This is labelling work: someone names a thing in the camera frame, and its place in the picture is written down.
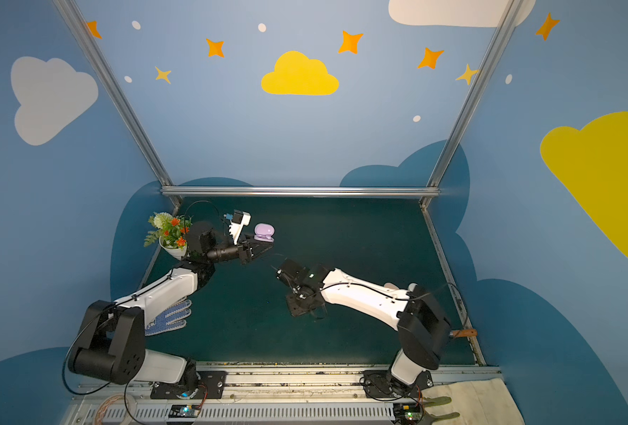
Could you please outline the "purple earbud charging case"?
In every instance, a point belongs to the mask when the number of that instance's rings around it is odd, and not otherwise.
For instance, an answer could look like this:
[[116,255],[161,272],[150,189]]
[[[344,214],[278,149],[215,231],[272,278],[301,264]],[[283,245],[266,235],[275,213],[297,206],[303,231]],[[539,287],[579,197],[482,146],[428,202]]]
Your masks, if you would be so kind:
[[275,228],[267,223],[258,223],[254,228],[254,238],[257,241],[273,243]]

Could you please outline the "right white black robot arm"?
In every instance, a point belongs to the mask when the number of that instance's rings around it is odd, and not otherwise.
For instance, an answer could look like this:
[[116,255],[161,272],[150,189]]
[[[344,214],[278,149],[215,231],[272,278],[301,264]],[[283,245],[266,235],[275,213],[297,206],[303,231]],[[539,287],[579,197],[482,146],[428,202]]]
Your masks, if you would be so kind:
[[276,278],[289,288],[294,317],[327,304],[345,306],[385,323],[397,332],[401,349],[388,370],[392,382],[410,386],[437,370],[450,341],[452,324],[437,298],[416,283],[406,290],[361,280],[339,268],[307,268],[285,260]]

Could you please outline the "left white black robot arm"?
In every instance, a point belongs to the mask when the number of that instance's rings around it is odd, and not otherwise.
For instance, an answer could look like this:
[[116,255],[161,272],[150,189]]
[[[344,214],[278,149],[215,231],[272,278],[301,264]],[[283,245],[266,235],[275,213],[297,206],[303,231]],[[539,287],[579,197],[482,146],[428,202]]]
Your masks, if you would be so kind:
[[85,311],[62,370],[110,382],[156,382],[196,389],[195,363],[147,349],[145,328],[164,311],[205,286],[219,262],[251,262],[273,246],[273,226],[259,223],[243,233],[232,223],[224,237],[207,221],[193,224],[186,235],[186,255],[164,277],[116,301],[99,300]]

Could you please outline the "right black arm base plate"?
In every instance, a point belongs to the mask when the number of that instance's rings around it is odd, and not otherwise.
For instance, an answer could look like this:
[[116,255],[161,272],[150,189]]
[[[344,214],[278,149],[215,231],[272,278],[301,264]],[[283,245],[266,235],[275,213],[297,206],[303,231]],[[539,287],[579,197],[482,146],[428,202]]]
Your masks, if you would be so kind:
[[429,371],[421,372],[414,384],[404,384],[388,371],[365,370],[359,383],[367,398],[380,401],[418,398],[420,391],[431,388],[434,385]]

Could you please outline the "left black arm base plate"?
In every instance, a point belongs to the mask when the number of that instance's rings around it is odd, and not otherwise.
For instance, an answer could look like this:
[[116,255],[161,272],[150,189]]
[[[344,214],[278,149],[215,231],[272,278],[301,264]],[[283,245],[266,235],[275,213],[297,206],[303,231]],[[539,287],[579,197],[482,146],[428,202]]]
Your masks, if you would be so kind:
[[188,370],[179,382],[156,382],[151,400],[219,400],[223,396],[227,373],[216,370]]

